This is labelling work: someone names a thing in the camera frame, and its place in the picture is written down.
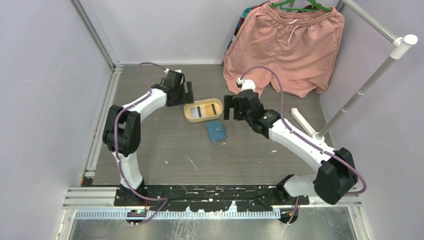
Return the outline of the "blue card holder wallet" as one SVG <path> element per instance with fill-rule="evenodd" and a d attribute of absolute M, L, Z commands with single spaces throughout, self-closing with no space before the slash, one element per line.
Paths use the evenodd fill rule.
<path fill-rule="evenodd" d="M 207 122 L 205 124 L 205 128 L 209 136 L 209 140 L 212 143 L 216 143 L 227 138 L 224 125 L 221 123 L 220 120 L 213 120 Z"/>

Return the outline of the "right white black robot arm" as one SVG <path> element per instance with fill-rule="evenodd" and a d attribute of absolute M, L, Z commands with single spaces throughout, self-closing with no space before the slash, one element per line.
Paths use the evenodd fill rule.
<path fill-rule="evenodd" d="M 259 95 L 251 89 L 236 95 L 224 96 L 224 120 L 246 121 L 251 129 L 265 138 L 279 143 L 306 162 L 312 175 L 288 175 L 279 186 L 277 198 L 283 205 L 291 205 L 300 196 L 318 196 L 335 205 L 357 184 L 353 155 L 342 147 L 335 150 L 315 142 L 310 136 L 289 124 L 276 110 L 266 109 Z"/>

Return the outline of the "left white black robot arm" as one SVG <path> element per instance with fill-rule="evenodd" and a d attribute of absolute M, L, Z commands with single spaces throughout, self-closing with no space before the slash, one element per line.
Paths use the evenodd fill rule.
<path fill-rule="evenodd" d="M 147 197 L 145 182 L 138 166 L 141 123 L 157 109 L 194 102 L 193 86 L 179 70 L 166 70 L 160 83 L 146 94 L 123 106 L 112 105 L 107 113 L 102 141 L 113 154 L 120 175 L 120 188 L 133 206 L 141 206 Z"/>

